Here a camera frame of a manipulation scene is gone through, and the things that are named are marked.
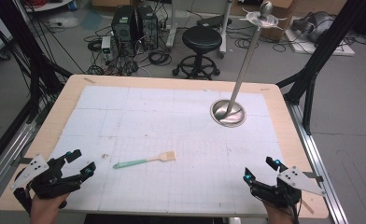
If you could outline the person's left hand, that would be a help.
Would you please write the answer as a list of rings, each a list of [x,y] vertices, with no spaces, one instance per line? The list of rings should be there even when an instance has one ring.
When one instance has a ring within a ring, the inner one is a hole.
[[[56,224],[60,205],[68,196],[66,193],[52,199],[40,199],[35,195],[32,199],[30,224]]]

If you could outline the black computer tower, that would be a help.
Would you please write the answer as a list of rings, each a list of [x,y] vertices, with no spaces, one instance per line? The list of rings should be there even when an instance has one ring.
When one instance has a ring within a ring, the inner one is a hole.
[[[151,6],[137,8],[140,40],[145,49],[158,47],[158,18]]]
[[[119,42],[133,44],[138,38],[134,6],[117,6],[111,27]]]

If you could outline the aluminium rail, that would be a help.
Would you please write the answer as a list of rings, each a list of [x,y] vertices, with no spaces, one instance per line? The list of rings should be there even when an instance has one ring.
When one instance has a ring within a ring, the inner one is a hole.
[[[11,167],[17,167],[35,135],[36,124],[24,122],[7,142],[0,156],[0,183]]]
[[[325,201],[330,211],[331,218],[334,224],[349,224],[345,211],[339,201],[338,195],[334,189],[329,172],[324,165],[324,162],[317,149],[317,145],[314,137],[307,133],[303,121],[303,112],[298,105],[291,105],[287,103],[287,108],[292,117],[292,120],[296,126],[296,130],[301,138],[305,154],[309,160],[312,170],[316,175],[323,177],[323,181],[320,183],[320,187],[326,191]]]

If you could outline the white grid mat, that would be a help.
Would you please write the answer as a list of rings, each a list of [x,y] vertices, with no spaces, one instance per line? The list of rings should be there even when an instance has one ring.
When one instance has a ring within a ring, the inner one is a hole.
[[[80,94],[52,154],[79,149],[63,167],[74,175],[94,162],[94,175],[70,194],[70,211],[214,217],[254,217],[265,211],[243,176],[247,167],[273,185],[265,162],[281,158],[264,97],[238,96],[246,121],[234,128],[217,124],[210,107],[223,91],[184,91],[90,86]],[[136,161],[174,151],[174,161]]]

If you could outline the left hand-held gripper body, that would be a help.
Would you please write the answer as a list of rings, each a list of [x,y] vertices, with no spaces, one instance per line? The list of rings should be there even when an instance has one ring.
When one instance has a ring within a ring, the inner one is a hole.
[[[10,189],[28,214],[32,206],[31,189],[40,199],[52,199],[80,189],[83,182],[79,181],[79,173],[63,177],[63,167],[61,157],[45,161],[38,154],[17,174]]]

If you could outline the black round stool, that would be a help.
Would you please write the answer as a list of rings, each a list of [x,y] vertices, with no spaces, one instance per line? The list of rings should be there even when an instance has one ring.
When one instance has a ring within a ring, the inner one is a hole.
[[[219,32],[207,26],[193,26],[183,33],[182,41],[195,54],[183,58],[172,71],[173,76],[183,72],[187,78],[204,77],[211,80],[212,76],[220,74],[215,62],[206,56],[206,53],[221,46],[222,38]]]

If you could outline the teal-handled wooden brush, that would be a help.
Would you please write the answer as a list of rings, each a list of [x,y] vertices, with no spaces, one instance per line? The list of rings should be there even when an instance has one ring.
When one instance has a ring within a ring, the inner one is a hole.
[[[166,151],[161,154],[159,154],[156,157],[147,158],[147,159],[141,159],[136,161],[124,161],[124,162],[118,162],[113,165],[114,169],[120,169],[125,168],[129,166],[134,166],[141,163],[146,163],[150,161],[174,161],[176,159],[176,153],[174,151]]]

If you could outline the small white power supply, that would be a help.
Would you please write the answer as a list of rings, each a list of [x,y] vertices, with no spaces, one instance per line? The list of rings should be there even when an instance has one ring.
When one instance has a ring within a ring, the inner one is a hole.
[[[101,50],[103,53],[104,60],[106,62],[111,62],[113,60],[113,49],[110,36],[104,36],[102,38]]]

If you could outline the black metal frame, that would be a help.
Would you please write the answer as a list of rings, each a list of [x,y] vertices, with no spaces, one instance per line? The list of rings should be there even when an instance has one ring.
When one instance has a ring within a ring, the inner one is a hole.
[[[284,99],[291,105],[298,105],[302,96],[305,95],[302,126],[309,135],[311,135],[310,121],[317,76],[365,9],[366,0],[346,0],[331,28],[320,40],[303,69],[276,84],[279,88],[292,85],[284,94]]]
[[[0,0],[0,19],[21,50],[17,52],[0,30],[1,40],[12,51],[21,72],[30,79],[30,100],[25,109],[32,121],[39,114],[41,97],[58,96],[62,91],[64,84],[58,74],[70,78],[72,73],[46,56],[14,0]]]

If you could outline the person's right hand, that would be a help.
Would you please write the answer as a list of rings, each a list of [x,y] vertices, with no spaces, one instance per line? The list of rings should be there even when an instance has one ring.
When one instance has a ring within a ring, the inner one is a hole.
[[[272,204],[262,202],[268,216],[268,224],[296,224],[291,208],[277,208]]]

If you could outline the silver metal hook stand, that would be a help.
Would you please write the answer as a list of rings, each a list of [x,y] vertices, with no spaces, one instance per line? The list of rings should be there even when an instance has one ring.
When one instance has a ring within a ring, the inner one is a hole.
[[[246,121],[246,111],[236,99],[258,44],[261,31],[272,28],[279,29],[278,23],[280,19],[272,14],[273,8],[274,6],[271,1],[264,1],[258,11],[248,11],[246,13],[245,21],[254,25],[254,34],[251,38],[249,48],[246,51],[246,56],[240,68],[238,78],[236,79],[231,98],[229,100],[217,100],[210,107],[212,119],[221,126],[234,128],[242,125]]]

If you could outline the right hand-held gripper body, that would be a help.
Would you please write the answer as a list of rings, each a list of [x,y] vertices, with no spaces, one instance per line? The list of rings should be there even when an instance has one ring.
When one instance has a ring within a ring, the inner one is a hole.
[[[298,203],[303,190],[319,196],[326,195],[321,187],[295,166],[280,172],[273,186],[262,183],[253,174],[249,174],[249,187],[253,196],[277,208],[286,208]]]

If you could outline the open cardboard box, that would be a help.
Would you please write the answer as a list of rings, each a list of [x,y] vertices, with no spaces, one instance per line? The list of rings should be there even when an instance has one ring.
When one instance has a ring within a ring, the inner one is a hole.
[[[261,36],[274,41],[281,40],[290,26],[296,0],[265,0],[273,5],[272,14],[279,19],[277,28],[263,29]]]

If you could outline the grey bag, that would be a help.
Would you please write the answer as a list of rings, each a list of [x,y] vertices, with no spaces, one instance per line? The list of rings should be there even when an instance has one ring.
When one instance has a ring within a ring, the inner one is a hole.
[[[290,29],[300,31],[311,42],[316,43],[334,22],[334,17],[324,11],[309,12],[306,16],[294,20]]]

